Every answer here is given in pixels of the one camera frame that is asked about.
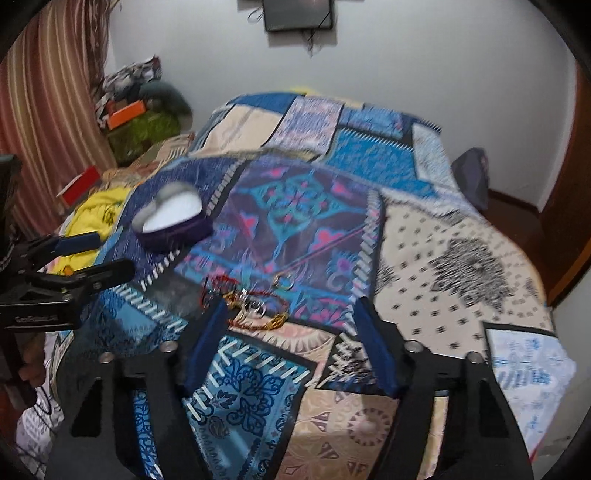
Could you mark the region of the grey green plush toy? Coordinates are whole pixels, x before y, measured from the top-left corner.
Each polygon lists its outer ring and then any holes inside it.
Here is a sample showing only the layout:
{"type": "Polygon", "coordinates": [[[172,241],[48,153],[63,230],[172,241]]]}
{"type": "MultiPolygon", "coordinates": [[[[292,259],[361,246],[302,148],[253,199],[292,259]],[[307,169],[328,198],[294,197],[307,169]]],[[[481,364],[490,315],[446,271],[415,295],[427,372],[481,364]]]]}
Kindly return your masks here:
{"type": "Polygon", "coordinates": [[[171,84],[153,80],[139,87],[138,97],[149,110],[162,111],[176,117],[180,129],[187,131],[192,126],[192,109],[181,93],[171,84]]]}

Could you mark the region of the purple heart jewelry box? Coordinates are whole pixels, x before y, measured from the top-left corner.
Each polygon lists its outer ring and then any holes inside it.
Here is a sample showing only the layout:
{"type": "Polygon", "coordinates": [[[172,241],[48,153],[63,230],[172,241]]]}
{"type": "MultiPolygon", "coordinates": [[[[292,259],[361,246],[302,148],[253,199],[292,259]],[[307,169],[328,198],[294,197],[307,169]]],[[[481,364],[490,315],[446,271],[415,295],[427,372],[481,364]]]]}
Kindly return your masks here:
{"type": "Polygon", "coordinates": [[[166,253],[197,244],[213,233],[213,222],[194,186],[180,181],[161,187],[134,215],[131,230],[147,251],[166,253]]]}

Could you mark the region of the silver charm pendant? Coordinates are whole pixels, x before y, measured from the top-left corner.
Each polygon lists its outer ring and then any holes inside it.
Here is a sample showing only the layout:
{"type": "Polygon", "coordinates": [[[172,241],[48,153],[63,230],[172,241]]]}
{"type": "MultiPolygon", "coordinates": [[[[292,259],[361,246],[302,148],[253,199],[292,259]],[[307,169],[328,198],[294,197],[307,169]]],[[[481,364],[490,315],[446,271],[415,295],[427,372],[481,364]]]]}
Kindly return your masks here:
{"type": "Polygon", "coordinates": [[[260,319],[266,315],[266,303],[245,289],[238,292],[238,308],[245,318],[260,319]]]}

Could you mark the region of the patchwork patterned bedspread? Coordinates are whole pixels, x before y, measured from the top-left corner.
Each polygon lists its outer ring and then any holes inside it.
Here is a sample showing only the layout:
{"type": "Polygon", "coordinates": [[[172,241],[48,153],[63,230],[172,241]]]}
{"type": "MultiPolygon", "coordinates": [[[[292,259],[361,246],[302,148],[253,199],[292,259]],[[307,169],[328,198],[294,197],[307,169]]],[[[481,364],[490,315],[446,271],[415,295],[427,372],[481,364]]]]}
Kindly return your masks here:
{"type": "Polygon", "coordinates": [[[576,365],[523,250],[460,191],[439,128],[290,92],[212,114],[127,197],[96,263],[136,272],[56,341],[50,479],[529,479],[576,365]],[[134,215],[169,182],[213,233],[154,253],[134,215]],[[245,318],[242,289],[266,303],[245,318]],[[378,386],[353,307],[396,361],[378,386]],[[185,390],[185,328],[228,330],[185,390]]]}

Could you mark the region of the red box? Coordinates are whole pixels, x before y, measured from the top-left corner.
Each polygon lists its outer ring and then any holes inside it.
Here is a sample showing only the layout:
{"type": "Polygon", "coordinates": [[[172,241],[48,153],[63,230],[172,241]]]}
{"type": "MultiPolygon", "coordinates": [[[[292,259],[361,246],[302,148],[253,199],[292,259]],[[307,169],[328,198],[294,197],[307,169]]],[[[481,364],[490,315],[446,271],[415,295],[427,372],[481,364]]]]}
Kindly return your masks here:
{"type": "Polygon", "coordinates": [[[98,186],[100,181],[100,171],[95,166],[90,166],[65,185],[57,193],[56,198],[65,207],[72,207],[86,196],[93,187],[98,186]]]}

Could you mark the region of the yellow cartoon blanket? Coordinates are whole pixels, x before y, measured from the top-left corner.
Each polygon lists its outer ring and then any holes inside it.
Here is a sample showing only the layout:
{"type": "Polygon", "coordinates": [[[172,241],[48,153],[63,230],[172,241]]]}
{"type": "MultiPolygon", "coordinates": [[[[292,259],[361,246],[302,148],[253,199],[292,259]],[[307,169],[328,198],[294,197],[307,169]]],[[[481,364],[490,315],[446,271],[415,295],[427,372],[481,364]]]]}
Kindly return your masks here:
{"type": "MultiPolygon", "coordinates": [[[[90,195],[71,213],[57,230],[61,236],[71,237],[85,233],[97,233],[102,245],[113,232],[115,222],[132,189],[116,187],[90,195]]],[[[98,255],[98,249],[60,256],[44,267],[50,274],[63,275],[91,266],[98,255]]]]}

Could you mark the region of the dark grey bag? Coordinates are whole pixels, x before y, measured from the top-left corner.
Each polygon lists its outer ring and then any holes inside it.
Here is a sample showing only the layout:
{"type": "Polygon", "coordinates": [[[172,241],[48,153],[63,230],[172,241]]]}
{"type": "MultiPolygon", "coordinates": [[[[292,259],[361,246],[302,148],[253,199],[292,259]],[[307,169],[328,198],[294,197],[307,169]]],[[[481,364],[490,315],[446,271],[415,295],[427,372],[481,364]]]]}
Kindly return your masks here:
{"type": "Polygon", "coordinates": [[[460,191],[478,211],[489,206],[490,177],[488,158],[482,148],[471,148],[452,163],[452,172],[460,191]]]}

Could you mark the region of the wall mounted black television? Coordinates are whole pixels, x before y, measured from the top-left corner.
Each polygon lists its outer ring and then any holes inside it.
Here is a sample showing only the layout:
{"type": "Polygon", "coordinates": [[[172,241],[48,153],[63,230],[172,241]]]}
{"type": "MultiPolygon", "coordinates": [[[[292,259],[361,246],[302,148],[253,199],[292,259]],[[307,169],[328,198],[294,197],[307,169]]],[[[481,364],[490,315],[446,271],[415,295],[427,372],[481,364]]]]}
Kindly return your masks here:
{"type": "Polygon", "coordinates": [[[334,4],[331,0],[263,0],[266,32],[332,30],[334,4]]]}

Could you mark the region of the orange box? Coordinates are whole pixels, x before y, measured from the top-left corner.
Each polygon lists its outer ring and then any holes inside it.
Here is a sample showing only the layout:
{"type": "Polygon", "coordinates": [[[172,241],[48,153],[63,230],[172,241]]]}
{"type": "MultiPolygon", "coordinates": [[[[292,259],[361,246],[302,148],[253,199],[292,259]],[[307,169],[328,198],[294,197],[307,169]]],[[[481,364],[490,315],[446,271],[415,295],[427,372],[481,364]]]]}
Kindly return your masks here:
{"type": "Polygon", "coordinates": [[[142,100],[135,101],[121,109],[113,110],[108,114],[107,127],[114,130],[123,124],[143,115],[146,112],[145,103],[142,100]]]}

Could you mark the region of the green patterned bag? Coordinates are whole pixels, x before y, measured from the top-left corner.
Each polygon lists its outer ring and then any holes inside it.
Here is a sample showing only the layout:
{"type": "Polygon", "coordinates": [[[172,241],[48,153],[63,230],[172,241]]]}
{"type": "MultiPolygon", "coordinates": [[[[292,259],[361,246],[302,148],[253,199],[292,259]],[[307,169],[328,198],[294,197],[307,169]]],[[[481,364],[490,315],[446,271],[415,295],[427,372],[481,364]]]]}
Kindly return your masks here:
{"type": "Polygon", "coordinates": [[[167,112],[149,110],[109,131],[107,141],[117,164],[128,164],[153,145],[180,133],[178,119],[167,112]]]}

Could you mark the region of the striped brown curtain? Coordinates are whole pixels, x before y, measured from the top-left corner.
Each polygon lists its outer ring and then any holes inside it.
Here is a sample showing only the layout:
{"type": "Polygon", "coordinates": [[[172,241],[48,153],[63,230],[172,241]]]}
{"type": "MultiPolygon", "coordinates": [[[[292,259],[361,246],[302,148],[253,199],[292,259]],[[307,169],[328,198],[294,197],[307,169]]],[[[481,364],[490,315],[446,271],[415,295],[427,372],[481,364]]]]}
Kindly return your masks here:
{"type": "Polygon", "coordinates": [[[95,116],[109,15],[107,1],[51,1],[1,62],[1,151],[22,162],[13,215],[27,237],[61,224],[74,177],[116,165],[95,116]]]}

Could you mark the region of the brown wooden door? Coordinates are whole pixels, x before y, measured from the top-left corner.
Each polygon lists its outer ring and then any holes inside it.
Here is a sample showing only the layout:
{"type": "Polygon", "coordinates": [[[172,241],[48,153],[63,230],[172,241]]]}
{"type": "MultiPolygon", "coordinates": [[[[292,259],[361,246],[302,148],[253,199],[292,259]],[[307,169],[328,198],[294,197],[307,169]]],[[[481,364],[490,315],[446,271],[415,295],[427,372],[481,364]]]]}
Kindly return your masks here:
{"type": "Polygon", "coordinates": [[[541,223],[550,270],[547,300],[555,307],[590,267],[590,80],[582,68],[567,151],[541,223]]]}

